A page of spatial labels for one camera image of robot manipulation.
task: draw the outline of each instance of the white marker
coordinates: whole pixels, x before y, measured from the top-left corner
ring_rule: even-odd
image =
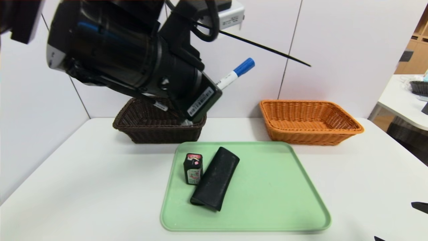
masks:
[[[254,63],[254,60],[252,58],[248,58],[240,66],[238,66],[228,75],[226,75],[223,79],[217,82],[217,87],[221,90],[224,90],[224,88],[226,88],[229,84],[238,79],[239,76],[248,72],[248,70],[252,69],[255,65],[256,64]]]

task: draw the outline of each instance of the brown wicker basket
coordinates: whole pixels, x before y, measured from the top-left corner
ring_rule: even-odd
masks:
[[[166,98],[154,97],[172,108]],[[143,99],[132,98],[126,103],[113,122],[113,128],[127,134],[135,143],[195,142],[201,134],[207,117],[191,126],[181,126],[177,117],[162,111]]]

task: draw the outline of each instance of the white label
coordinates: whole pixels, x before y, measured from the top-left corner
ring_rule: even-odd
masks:
[[[239,16],[233,16],[223,21],[223,26],[229,26],[237,23],[239,21]]]
[[[187,170],[187,180],[189,181],[189,184],[198,184],[201,180],[201,169]]]
[[[163,105],[161,103],[159,103],[158,101],[156,101],[155,104],[153,104],[154,106],[158,107],[159,109],[163,110],[163,111],[167,111],[168,110],[168,106]]]
[[[214,90],[208,87],[199,98],[193,103],[193,105],[187,110],[189,116],[194,116],[195,113],[201,108],[205,102],[214,94]]]

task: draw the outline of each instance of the orange wicker basket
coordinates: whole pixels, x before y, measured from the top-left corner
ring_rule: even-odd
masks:
[[[364,128],[335,103],[311,100],[263,100],[260,109],[273,141],[337,145]]]

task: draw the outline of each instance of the black object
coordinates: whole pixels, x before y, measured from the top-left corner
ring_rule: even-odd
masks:
[[[421,96],[428,96],[428,82],[425,81],[410,81],[412,93]]]
[[[220,211],[227,187],[238,163],[239,157],[220,147],[196,187],[190,202],[193,205],[205,205]]]
[[[175,9],[175,6],[172,4],[172,2],[170,0],[165,0],[165,3],[170,10]],[[212,1],[212,0],[205,0],[205,3],[208,5],[208,11],[210,14],[212,31],[210,32],[210,35],[206,35],[206,34],[202,33],[201,31],[199,31],[197,29],[196,25],[194,25],[192,28],[192,32],[196,36],[198,36],[200,39],[202,39],[206,42],[211,42],[217,38],[217,35],[220,31],[220,23],[219,23],[219,19],[218,19],[218,14],[215,14],[214,10],[217,8],[217,12],[219,12],[219,11],[229,9],[232,6],[232,0],[222,0],[220,3],[217,3],[217,4],[214,4],[214,1]]]
[[[48,65],[146,101],[141,93],[169,98],[181,119],[198,122],[222,92],[202,72],[190,32],[193,22],[230,5],[182,0],[158,31],[163,1],[63,1],[49,32]]]
[[[408,48],[404,50],[403,54],[401,55],[400,62],[409,62],[413,56],[413,52],[413,50]]]
[[[396,116],[386,133],[428,166],[428,131]]]
[[[385,240],[383,240],[383,239],[381,239],[381,238],[378,238],[378,237],[374,237],[374,241],[385,241]]]
[[[201,181],[202,175],[204,175],[204,168],[202,165],[202,155],[187,153],[183,166],[184,166],[184,176],[186,177],[186,183],[192,184],[192,185],[198,185],[198,183]]]
[[[425,104],[424,108],[422,108],[422,113],[428,114],[428,102]]]
[[[421,212],[428,214],[428,203],[425,202],[412,202],[412,207]]]
[[[36,33],[43,4],[41,0],[0,1],[0,33],[11,31],[11,39],[28,44]]]

